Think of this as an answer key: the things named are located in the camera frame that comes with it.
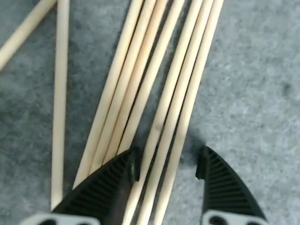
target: wooden dowel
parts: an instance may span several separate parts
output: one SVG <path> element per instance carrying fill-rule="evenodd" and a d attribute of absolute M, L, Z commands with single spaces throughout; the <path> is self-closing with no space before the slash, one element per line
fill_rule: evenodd
<path fill-rule="evenodd" d="M 69 10 L 70 0 L 58 1 L 54 71 L 51 209 L 55 208 L 63 197 Z"/>
<path fill-rule="evenodd" d="M 40 0 L 0 49 L 0 71 L 34 31 L 57 0 Z"/>
<path fill-rule="evenodd" d="M 164 90 L 158 104 L 158 108 L 150 130 L 150 134 L 148 136 L 148 140 L 145 146 L 145 150 L 142 158 L 142 164 L 141 164 L 140 179 L 138 182 L 134 183 L 130 196 L 127 201 L 127 206 L 126 206 L 125 215 L 123 219 L 123 225 L 129 225 L 131 223 L 137 203 L 141 196 L 141 192 L 146 180 L 147 172 L 149 170 L 155 152 L 156 143 L 158 142 L 159 136 L 163 129 L 162 124 L 164 123 L 166 114 L 168 112 L 168 108 L 172 99 L 176 82 L 178 80 L 178 76 L 184 60 L 184 56 L 188 48 L 188 43 L 191 39 L 191 35 L 199 14 L 201 3 L 202 1 L 200 0 L 193 0 L 190 5 L 187 18 L 184 23 L 176 47 L 174 58 L 172 60 L 169 73 L 165 82 Z"/>
<path fill-rule="evenodd" d="M 124 62 L 124 66 L 118 80 L 118 85 L 113 95 L 112 103 L 109 108 L 99 142 L 97 144 L 96 153 L 90 168 L 90 174 L 96 171 L 102 165 L 111 135 L 113 133 L 115 122 L 119 115 L 121 104 L 123 102 L 126 89 L 150 21 L 151 14 L 154 6 L 156 6 L 156 8 L 160 7 L 162 1 L 163 0 L 146 0 L 143 5 L 142 12 Z"/>
<path fill-rule="evenodd" d="M 144 225 L 149 221 L 158 183 L 162 174 L 162 170 L 164 168 L 165 159 L 172 141 L 184 96 L 187 91 L 189 79 L 193 71 L 201 39 L 210 14 L 212 2 L 213 0 L 204 0 L 203 6 L 200 9 L 200 13 L 197 18 L 187 54 L 181 68 L 180 76 L 176 84 L 174 95 L 172 97 L 172 102 L 165 122 L 165 127 L 161 136 L 161 140 L 159 142 L 157 155 L 150 173 L 149 181 L 147 183 L 146 193 L 137 220 L 137 225 Z"/>
<path fill-rule="evenodd" d="M 165 211 L 170 199 L 176 171 L 178 168 L 181 152 L 183 149 L 184 141 L 186 139 L 189 121 L 192 115 L 193 106 L 197 96 L 197 91 L 200 85 L 201 77 L 204 71 L 206 59 L 209 54 L 210 46 L 216 30 L 218 18 L 223 5 L 223 0 L 215 0 L 211 9 L 209 20 L 205 29 L 202 39 L 200 50 L 197 56 L 197 61 L 193 70 L 191 80 L 188 85 L 187 94 L 184 100 L 183 108 L 178 123 L 178 128 L 175 140 L 170 155 L 165 179 L 159 194 L 159 199 L 155 211 L 154 224 L 160 225 L 163 222 Z"/>
<path fill-rule="evenodd" d="M 112 65 L 103 89 L 96 115 L 90 129 L 90 134 L 83 152 L 73 188 L 77 187 L 90 172 L 90 166 L 95 156 L 96 148 L 100 139 L 101 131 L 107 117 L 109 107 L 115 92 L 123 63 L 130 45 L 135 25 L 138 20 L 143 0 L 132 0 L 127 17 L 122 29 L 120 40 L 112 60 Z"/>
<path fill-rule="evenodd" d="M 181 10 L 181 8 L 173 7 L 174 11 L 176 11 L 178 9 Z M 170 15 L 170 16 L 168 16 L 169 22 L 171 23 L 173 16 L 171 13 L 169 13 L 169 15 Z M 158 59 L 160 59 L 160 57 L 163 57 L 163 56 L 158 55 L 157 57 L 152 57 L 151 62 L 148 66 L 147 72 L 144 76 L 144 80 L 141 84 L 139 93 L 135 100 L 135 104 L 132 108 L 132 112 L 131 112 L 129 120 L 127 122 L 127 126 L 125 128 L 124 135 L 121 139 L 117 154 L 121 154 L 122 152 L 124 152 L 130 148 L 131 142 L 134 138 L 136 129 L 138 127 L 139 121 L 141 119 L 142 113 L 144 111 L 149 94 L 150 94 L 152 86 L 153 86 L 153 83 L 155 81 L 156 75 L 159 70 L 160 64 L 157 63 L 159 61 Z"/>
<path fill-rule="evenodd" d="M 164 7 L 166 7 L 166 4 L 168 0 L 164 0 Z M 166 52 L 166 49 L 168 47 L 169 41 L 171 39 L 173 30 L 175 28 L 175 25 L 177 23 L 177 19 L 180 15 L 182 6 L 183 6 L 184 1 L 183 0 L 175 0 L 174 3 L 172 4 L 172 7 L 170 9 L 168 18 L 164 24 L 163 30 L 159 36 L 159 40 L 157 42 L 157 46 L 155 47 L 154 53 L 152 55 L 152 58 L 150 60 L 150 64 L 148 66 L 148 71 L 146 72 L 144 82 L 148 82 L 148 76 L 156 76 L 159 66 L 163 60 L 164 54 Z M 159 15 L 156 15 L 153 13 L 152 17 L 159 18 L 161 20 L 163 14 L 164 14 L 165 8 L 162 8 L 159 10 Z M 155 35 L 153 33 L 156 33 L 158 30 L 159 24 L 155 26 L 155 31 L 150 30 L 151 22 L 149 24 L 149 27 L 147 29 L 147 33 L 144 39 L 144 42 L 151 42 L 153 43 L 155 40 Z M 151 47 L 152 45 L 144 45 L 140 50 L 138 59 L 135 64 L 135 69 L 132 73 L 130 83 L 127 88 L 127 92 L 125 95 L 125 98 L 122 103 L 122 107 L 118 116 L 118 120 L 116 122 L 116 126 L 114 128 L 112 138 L 104 159 L 104 163 L 108 162 L 110 159 L 112 159 L 118 151 L 118 147 L 123 135 L 123 131 L 126 126 L 126 122 L 128 120 L 129 114 L 131 107 L 133 105 L 134 99 L 136 97 L 137 90 L 139 88 L 142 75 L 144 72 L 144 69 L 147 64 L 147 59 L 149 57 L 149 54 L 151 52 Z"/>

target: gray carpet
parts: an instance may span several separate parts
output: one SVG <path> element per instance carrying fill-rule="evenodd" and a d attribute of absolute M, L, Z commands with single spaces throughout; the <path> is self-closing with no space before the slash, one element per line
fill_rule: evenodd
<path fill-rule="evenodd" d="M 38 0 L 0 1 L 0 45 Z M 129 0 L 73 0 L 65 191 L 77 171 Z M 0 224 L 49 211 L 56 10 L 0 73 Z M 148 100 L 143 146 L 181 22 Z M 198 224 L 205 142 L 241 176 L 274 225 L 300 223 L 300 4 L 225 0 L 164 224 Z"/>

